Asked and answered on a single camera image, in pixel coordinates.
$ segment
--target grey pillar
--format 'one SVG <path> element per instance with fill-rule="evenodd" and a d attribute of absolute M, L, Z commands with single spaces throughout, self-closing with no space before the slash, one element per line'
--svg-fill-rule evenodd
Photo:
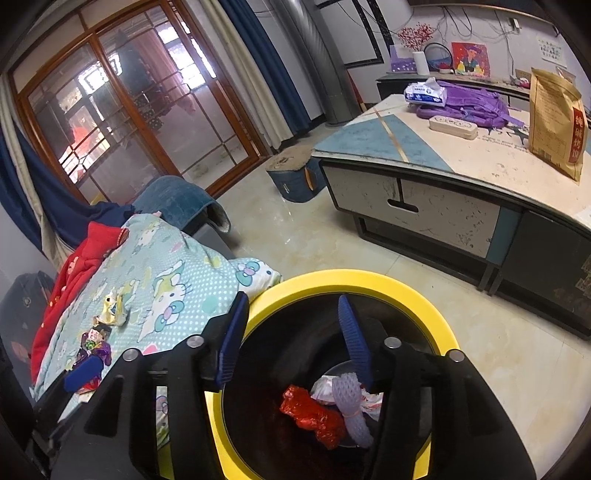
<path fill-rule="evenodd" d="M 302 59 L 329 125 L 347 123 L 361 110 L 345 64 L 313 0 L 269 0 Z"/>

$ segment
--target yellow trash bin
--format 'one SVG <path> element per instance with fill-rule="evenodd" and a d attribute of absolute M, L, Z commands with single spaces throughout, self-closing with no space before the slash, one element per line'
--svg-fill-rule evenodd
<path fill-rule="evenodd" d="M 331 367 L 348 360 L 337 321 L 337 300 L 350 294 L 360 316 L 380 320 L 391 336 L 438 355 L 459 348 L 451 328 L 422 295 L 393 278 L 361 270 L 324 270 L 287 280 L 251 305 L 232 381 L 206 393 L 217 451 L 229 480 L 348 480 L 361 477 L 364 451 L 328 451 L 279 412 L 290 384 L 311 388 Z M 430 393 L 421 393 L 430 411 Z M 424 446 L 414 478 L 428 472 L 430 416 L 421 417 Z M 169 449 L 161 474 L 172 477 Z"/>

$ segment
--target blue curtain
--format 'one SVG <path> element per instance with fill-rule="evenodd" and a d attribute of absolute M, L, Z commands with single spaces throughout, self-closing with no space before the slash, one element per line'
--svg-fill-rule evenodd
<path fill-rule="evenodd" d="M 121 226 L 133 215 L 133 205 L 120 206 L 111 202 L 86 205 L 80 202 L 41 161 L 18 127 L 16 130 L 43 210 L 54 231 L 67 245 L 77 248 L 86 238 L 88 224 L 91 221 L 109 226 Z M 18 181 L 16 169 L 1 132 L 0 202 L 20 230 L 41 250 L 40 227 Z"/>
<path fill-rule="evenodd" d="M 246 0 L 219 0 L 219 2 L 254 58 L 291 131 L 296 134 L 307 130 L 310 126 L 310 116 L 301 101 L 300 94 L 248 2 Z"/>
<path fill-rule="evenodd" d="M 15 225 L 41 251 L 41 229 L 8 152 L 0 128 L 0 203 Z"/>

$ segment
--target red label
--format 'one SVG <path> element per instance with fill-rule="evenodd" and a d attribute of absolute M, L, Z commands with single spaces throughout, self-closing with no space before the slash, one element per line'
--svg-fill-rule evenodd
<path fill-rule="evenodd" d="M 583 112 L 578 108 L 573 107 L 574 112 L 574 128 L 573 141 L 570 144 L 570 158 L 569 163 L 577 163 L 581 150 L 584 149 L 583 140 L 585 136 L 585 118 Z"/>

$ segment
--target light blue blanket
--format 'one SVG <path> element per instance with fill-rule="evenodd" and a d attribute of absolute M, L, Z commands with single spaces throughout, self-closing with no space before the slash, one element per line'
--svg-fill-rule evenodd
<path fill-rule="evenodd" d="M 107 295 L 121 295 L 127 322 L 113 326 L 108 339 L 113 364 L 128 348 L 143 353 L 169 350 L 207 321 L 227 313 L 237 292 L 252 300 L 281 281 L 279 273 L 256 258 L 226 260 L 154 215 L 134 215 L 124 227 L 125 243 L 105 259 L 62 315 L 47 349 L 34 398 L 72 367 L 82 334 L 100 315 Z M 109 367 L 103 370 L 103 377 Z M 74 395 L 67 414 L 88 394 Z M 157 406 L 162 413 L 165 398 Z"/>

